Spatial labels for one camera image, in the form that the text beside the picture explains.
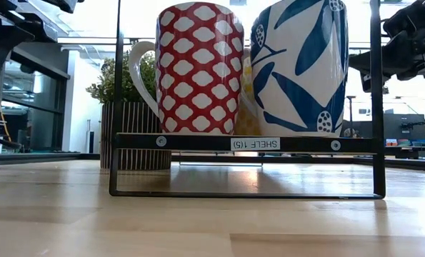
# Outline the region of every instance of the glass wall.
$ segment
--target glass wall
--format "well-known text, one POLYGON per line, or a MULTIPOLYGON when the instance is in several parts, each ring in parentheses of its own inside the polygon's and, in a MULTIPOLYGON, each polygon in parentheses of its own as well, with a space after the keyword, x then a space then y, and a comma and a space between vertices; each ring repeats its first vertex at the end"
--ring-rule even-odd
MULTIPOLYGON (((61 149, 64 112, 62 82, 16 61, 5 63, 0 85, 1 110, 9 134, 20 143, 22 153, 50 152, 61 149)), ((3 153, 14 150, 3 148, 3 153)))

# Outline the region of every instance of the wooden floor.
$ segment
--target wooden floor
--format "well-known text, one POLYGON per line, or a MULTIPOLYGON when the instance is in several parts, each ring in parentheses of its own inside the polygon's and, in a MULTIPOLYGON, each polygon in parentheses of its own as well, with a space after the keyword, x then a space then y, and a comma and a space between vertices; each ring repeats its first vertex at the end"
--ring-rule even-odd
MULTIPOLYGON (((0 257, 425 256, 425 172, 388 169, 385 201, 114 198, 98 161, 0 166, 0 257)), ((370 193, 366 166, 179 166, 119 188, 370 193)))

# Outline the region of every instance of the green plant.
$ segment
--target green plant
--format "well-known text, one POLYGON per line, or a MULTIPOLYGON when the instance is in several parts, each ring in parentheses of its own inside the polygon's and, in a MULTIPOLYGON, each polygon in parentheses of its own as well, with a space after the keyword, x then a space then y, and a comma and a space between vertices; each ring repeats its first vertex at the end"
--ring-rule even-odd
MULTIPOLYGON (((123 71, 121 80, 121 96, 123 101, 144 102, 136 87, 133 85, 128 67, 129 53, 124 54, 123 71)), ((141 58, 141 78, 147 91, 155 97, 155 56, 152 52, 145 54, 141 58)), ((85 90, 91 94, 91 97, 98 99, 100 103, 105 104, 114 101, 114 82, 115 82, 115 60, 105 59, 101 67, 99 83, 92 84, 85 90)))

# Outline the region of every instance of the blue and white mug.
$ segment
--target blue and white mug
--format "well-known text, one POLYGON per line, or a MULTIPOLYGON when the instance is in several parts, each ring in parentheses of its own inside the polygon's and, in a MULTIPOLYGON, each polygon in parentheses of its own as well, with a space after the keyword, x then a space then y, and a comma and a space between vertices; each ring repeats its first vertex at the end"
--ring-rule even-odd
POLYGON ((263 136, 339 136, 349 67, 341 0, 283 0, 268 7, 252 27, 250 52, 263 136))

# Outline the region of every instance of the striped planter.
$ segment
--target striped planter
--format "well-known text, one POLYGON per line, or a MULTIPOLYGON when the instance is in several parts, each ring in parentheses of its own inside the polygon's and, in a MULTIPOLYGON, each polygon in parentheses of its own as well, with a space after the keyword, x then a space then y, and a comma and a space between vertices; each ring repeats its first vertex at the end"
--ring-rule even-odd
MULTIPOLYGON (((111 167, 112 116, 114 104, 104 104, 101 112, 101 168, 111 167)), ((143 103, 123 103, 122 132, 161 133, 158 117, 143 103)), ((171 168, 171 152, 119 149, 119 170, 152 171, 171 168)))

